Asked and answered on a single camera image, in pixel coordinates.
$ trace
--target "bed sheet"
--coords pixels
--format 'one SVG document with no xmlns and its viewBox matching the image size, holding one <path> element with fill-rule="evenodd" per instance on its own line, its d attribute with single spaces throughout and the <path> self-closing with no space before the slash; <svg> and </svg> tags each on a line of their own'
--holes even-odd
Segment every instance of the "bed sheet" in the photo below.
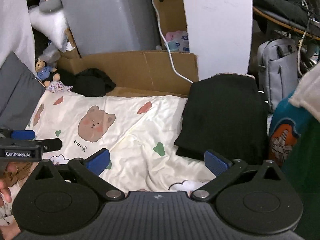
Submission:
<svg viewBox="0 0 320 240">
<path fill-rule="evenodd" d="M 44 153 L 55 164 L 87 158 L 101 148 L 110 164 L 100 175 L 128 192 L 192 191 L 215 176 L 204 162 L 176 156 L 186 99 L 164 97 L 84 97 L 46 92 L 27 130 L 36 139 L 60 138 L 60 151 Z"/>
</svg>

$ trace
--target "triangular cutout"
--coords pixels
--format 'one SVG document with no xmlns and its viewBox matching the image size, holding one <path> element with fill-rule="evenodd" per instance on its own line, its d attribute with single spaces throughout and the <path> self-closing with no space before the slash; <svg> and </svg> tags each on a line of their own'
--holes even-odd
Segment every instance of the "triangular cutout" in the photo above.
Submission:
<svg viewBox="0 0 320 240">
<path fill-rule="evenodd" d="M 264 179 L 280 180 L 278 174 L 276 173 L 273 167 L 267 169 L 266 174 L 263 177 Z"/>
<path fill-rule="evenodd" d="M 50 168 L 47 166 L 42 166 L 41 170 L 38 172 L 36 179 L 51 179 L 53 174 L 50 171 Z"/>
</svg>

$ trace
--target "teal fabric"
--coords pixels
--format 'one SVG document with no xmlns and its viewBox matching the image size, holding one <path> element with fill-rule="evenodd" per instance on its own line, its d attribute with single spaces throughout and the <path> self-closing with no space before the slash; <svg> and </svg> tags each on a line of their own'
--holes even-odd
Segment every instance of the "teal fabric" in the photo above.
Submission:
<svg viewBox="0 0 320 240">
<path fill-rule="evenodd" d="M 313 117 L 282 167 L 301 196 L 304 212 L 295 232 L 320 239 L 320 123 Z"/>
</svg>

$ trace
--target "gray backpack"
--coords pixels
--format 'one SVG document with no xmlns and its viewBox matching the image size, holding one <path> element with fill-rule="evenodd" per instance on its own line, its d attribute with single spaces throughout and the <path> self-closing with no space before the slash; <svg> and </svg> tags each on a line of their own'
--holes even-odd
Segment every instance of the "gray backpack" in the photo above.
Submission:
<svg viewBox="0 0 320 240">
<path fill-rule="evenodd" d="M 294 40 L 267 41 L 258 49 L 259 84 L 274 112 L 279 102 L 298 85 L 298 51 Z"/>
</svg>

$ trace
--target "white curtain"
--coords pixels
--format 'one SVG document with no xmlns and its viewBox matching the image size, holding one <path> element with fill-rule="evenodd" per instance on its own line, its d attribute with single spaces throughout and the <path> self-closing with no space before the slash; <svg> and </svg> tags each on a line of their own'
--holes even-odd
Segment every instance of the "white curtain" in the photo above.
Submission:
<svg viewBox="0 0 320 240">
<path fill-rule="evenodd" d="M 27 0 L 0 0 L 0 67 L 11 51 L 36 75 Z"/>
</svg>

